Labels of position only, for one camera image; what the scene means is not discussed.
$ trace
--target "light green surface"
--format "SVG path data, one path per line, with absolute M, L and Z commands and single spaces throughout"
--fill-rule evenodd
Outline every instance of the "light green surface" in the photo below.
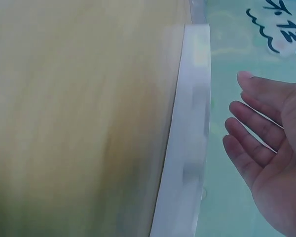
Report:
M 296 16 L 296 0 L 284 0 Z M 224 121 L 231 116 L 229 103 L 240 100 L 236 82 L 239 70 L 296 82 L 296 55 L 270 54 L 267 40 L 246 15 L 247 8 L 265 0 L 208 0 L 211 27 L 212 111 L 205 172 L 206 197 L 201 204 L 197 237 L 281 237 L 260 215 L 244 181 L 225 154 Z

